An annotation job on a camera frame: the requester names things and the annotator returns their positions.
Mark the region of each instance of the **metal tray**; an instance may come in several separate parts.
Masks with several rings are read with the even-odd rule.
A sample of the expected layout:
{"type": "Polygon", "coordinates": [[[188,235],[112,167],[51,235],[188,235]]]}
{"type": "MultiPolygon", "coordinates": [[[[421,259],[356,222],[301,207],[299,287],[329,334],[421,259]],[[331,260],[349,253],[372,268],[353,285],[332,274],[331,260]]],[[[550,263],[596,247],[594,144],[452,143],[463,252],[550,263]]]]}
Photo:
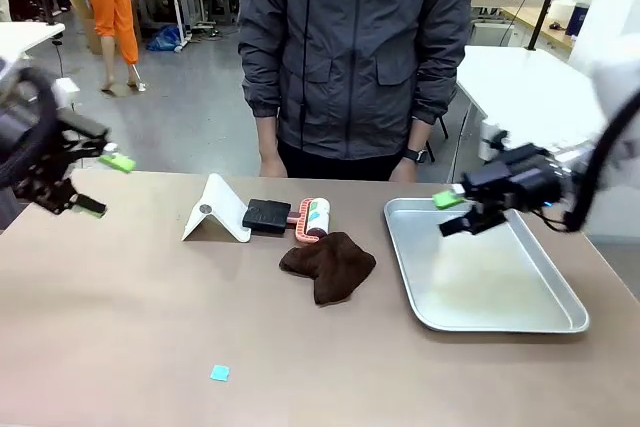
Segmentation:
{"type": "Polygon", "coordinates": [[[518,213],[478,236],[442,237],[438,225],[468,209],[439,211],[431,199],[395,199],[384,208],[418,319],[452,332],[587,330],[589,314],[518,213]]]}

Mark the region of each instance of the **blue plastic bag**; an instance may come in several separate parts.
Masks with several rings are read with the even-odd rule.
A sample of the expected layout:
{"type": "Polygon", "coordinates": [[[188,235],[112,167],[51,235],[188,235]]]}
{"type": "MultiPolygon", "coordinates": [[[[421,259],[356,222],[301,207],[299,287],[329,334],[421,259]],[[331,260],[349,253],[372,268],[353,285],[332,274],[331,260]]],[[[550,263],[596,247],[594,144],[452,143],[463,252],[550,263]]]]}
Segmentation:
{"type": "Polygon", "coordinates": [[[147,45],[153,52],[173,52],[180,45],[180,31],[177,25],[162,27],[147,45]]]}

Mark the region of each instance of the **person's right hand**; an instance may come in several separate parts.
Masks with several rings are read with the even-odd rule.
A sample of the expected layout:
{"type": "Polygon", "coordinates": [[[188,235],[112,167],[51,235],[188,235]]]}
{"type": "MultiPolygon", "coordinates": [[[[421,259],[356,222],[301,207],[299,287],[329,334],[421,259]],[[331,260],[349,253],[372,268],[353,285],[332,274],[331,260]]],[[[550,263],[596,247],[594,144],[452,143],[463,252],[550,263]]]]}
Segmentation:
{"type": "Polygon", "coordinates": [[[279,155],[263,157],[260,164],[260,177],[287,178],[287,169],[279,155]]]}

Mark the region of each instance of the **person's left hand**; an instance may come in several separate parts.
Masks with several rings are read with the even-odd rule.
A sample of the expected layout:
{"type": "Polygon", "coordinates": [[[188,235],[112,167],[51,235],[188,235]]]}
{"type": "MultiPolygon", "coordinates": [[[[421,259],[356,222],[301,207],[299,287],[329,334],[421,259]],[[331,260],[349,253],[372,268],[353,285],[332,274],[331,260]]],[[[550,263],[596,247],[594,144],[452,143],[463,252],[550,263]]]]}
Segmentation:
{"type": "Polygon", "coordinates": [[[393,169],[389,182],[416,183],[418,181],[418,164],[413,160],[403,158],[393,169]]]}

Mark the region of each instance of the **white desk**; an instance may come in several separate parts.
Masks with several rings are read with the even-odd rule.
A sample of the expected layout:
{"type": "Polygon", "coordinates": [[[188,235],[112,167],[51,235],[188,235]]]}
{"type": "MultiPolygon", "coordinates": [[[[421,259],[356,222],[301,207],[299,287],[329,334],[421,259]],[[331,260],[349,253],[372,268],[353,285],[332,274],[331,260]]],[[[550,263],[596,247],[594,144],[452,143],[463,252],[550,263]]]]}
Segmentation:
{"type": "Polygon", "coordinates": [[[64,24],[0,22],[0,52],[25,52],[64,31],[64,24]]]}
{"type": "Polygon", "coordinates": [[[466,48],[458,85],[509,146],[572,143],[600,132],[605,117],[591,80],[542,50],[466,48]]]}

